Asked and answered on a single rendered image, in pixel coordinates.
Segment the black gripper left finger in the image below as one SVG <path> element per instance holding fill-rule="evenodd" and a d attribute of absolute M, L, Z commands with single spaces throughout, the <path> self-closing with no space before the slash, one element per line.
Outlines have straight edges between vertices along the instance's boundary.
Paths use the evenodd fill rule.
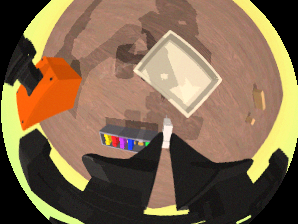
<path fill-rule="evenodd" d="M 156 179 L 162 145 L 164 145 L 164 132 L 158 132 L 142 151 L 130 159 L 110 159 L 97 153 L 85 153 L 81 157 L 82 164 L 90 176 L 96 176 L 110 184 L 140 190 L 142 206 L 146 209 Z"/>

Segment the blue fuse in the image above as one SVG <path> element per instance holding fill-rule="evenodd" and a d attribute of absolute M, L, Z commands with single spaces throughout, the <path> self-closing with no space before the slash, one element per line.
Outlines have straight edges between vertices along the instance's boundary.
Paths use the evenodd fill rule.
<path fill-rule="evenodd" d="M 134 140 L 128 139 L 128 149 L 132 149 L 134 147 Z"/>

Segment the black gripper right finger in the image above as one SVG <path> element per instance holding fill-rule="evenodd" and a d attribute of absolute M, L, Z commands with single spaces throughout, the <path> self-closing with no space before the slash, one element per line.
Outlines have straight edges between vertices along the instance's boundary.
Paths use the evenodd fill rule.
<path fill-rule="evenodd" d="M 174 194 L 176 194 L 176 209 L 186 210 L 192 202 L 208 192 L 218 181 L 231 179 L 249 172 L 254 160 L 226 161 L 212 163 L 208 157 L 202 156 L 196 149 L 181 140 L 180 136 L 170 136 L 170 163 L 172 163 Z"/>

